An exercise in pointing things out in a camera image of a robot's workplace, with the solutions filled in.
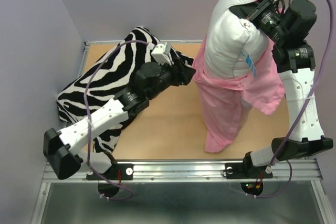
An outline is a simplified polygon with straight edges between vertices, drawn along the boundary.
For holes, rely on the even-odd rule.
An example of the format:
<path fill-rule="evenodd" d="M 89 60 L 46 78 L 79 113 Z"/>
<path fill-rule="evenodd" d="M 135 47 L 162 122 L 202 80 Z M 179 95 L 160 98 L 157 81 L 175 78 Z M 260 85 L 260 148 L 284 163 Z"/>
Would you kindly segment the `white pillow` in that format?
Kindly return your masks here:
<path fill-rule="evenodd" d="M 218 0 L 206 36 L 205 72 L 213 78 L 233 79 L 251 72 L 252 63 L 262 57 L 268 38 L 250 21 L 234 15 L 229 8 L 254 0 Z"/>

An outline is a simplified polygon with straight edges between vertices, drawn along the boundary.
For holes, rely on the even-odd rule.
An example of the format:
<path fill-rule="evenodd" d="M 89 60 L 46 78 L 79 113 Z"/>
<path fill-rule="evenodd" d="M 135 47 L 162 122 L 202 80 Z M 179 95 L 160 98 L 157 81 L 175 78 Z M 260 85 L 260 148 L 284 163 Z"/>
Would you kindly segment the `pink satin pillowcase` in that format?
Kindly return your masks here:
<path fill-rule="evenodd" d="M 252 108 L 265 115 L 273 114 L 285 91 L 272 58 L 274 44 L 269 38 L 257 63 L 246 59 L 251 69 L 249 74 L 223 79 L 213 78 L 205 72 L 206 36 L 192 65 L 196 70 L 193 80 L 207 128 L 205 151 L 218 153 L 235 140 Z"/>

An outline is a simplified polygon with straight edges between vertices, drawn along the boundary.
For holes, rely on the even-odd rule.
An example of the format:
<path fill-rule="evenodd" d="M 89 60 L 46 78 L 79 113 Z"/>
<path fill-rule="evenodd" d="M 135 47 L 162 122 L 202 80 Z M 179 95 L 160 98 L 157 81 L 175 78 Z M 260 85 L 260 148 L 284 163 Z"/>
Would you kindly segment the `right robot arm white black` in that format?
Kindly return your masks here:
<path fill-rule="evenodd" d="M 229 9 L 252 22 L 273 42 L 273 59 L 285 89 L 290 129 L 275 138 L 268 148 L 246 153 L 239 170 L 253 177 L 278 161 L 313 156 L 333 148 L 319 122 L 314 80 L 316 62 L 305 38 L 317 20 L 316 7 L 309 0 L 257 0 Z"/>

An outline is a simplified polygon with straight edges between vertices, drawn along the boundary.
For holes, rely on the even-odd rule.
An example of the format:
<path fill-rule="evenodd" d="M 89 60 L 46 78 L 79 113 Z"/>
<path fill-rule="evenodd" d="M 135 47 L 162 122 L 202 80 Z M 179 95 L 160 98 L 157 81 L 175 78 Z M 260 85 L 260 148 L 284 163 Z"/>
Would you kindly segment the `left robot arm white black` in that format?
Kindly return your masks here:
<path fill-rule="evenodd" d="M 43 155 L 57 178 L 67 179 L 81 168 L 84 161 L 80 151 L 90 140 L 138 115 L 168 87 L 188 85 L 195 72 L 180 58 L 172 63 L 147 62 L 125 88 L 100 109 L 66 128 L 48 129 L 44 133 Z"/>

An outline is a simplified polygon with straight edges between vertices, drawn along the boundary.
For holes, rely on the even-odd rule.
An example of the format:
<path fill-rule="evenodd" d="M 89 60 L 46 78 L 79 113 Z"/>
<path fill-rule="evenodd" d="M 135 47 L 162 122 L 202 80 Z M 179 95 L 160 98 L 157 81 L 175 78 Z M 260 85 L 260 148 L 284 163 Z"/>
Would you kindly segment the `zebra striped pillow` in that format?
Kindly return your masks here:
<path fill-rule="evenodd" d="M 125 41 L 132 44 L 122 46 L 115 54 L 113 49 L 105 52 L 85 73 L 69 83 L 57 96 L 59 119 L 67 124 L 75 124 L 86 117 L 83 93 L 88 88 L 90 111 L 105 105 L 121 91 L 137 70 L 153 61 L 150 50 L 141 42 L 157 44 L 160 40 L 149 29 L 139 26 L 130 31 Z"/>

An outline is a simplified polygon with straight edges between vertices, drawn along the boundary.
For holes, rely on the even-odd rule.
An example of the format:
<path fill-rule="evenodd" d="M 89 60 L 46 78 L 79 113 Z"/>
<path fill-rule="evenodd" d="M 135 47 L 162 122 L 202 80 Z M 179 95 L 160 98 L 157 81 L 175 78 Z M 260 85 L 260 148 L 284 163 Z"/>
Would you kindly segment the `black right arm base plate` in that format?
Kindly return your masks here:
<path fill-rule="evenodd" d="M 269 179 L 273 178 L 272 171 L 266 171 L 267 166 L 247 167 L 243 163 L 234 162 L 225 164 L 225 177 L 228 179 Z"/>

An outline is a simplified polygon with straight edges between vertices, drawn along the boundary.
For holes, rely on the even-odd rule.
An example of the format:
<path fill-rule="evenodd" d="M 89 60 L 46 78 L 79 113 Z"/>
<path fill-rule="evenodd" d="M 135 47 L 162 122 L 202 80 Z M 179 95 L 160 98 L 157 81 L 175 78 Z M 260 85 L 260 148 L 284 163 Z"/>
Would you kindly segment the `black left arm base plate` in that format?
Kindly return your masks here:
<path fill-rule="evenodd" d="M 134 165 L 131 163 L 119 163 L 118 165 L 111 166 L 105 173 L 102 174 L 104 178 L 109 180 L 132 180 Z"/>

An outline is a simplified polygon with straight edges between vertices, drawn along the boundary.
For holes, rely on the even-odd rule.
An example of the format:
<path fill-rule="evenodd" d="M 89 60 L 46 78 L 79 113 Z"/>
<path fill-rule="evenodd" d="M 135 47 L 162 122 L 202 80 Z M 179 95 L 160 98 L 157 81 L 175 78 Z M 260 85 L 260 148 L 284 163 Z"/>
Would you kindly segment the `aluminium front mounting rail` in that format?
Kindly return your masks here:
<path fill-rule="evenodd" d="M 197 182 L 255 182 L 255 178 L 243 178 L 226 175 L 224 170 L 231 168 L 238 160 L 184 160 L 184 161 L 119 161 L 120 166 L 131 165 L 123 172 L 122 183 L 197 183 Z M 291 181 L 322 180 L 322 174 L 316 159 L 290 161 L 292 166 Z M 286 162 L 271 168 L 271 174 L 263 175 L 263 182 L 285 182 L 290 175 Z M 94 183 L 102 182 L 99 176 L 82 168 L 68 179 L 59 180 L 49 164 L 46 165 L 42 182 L 44 183 Z"/>

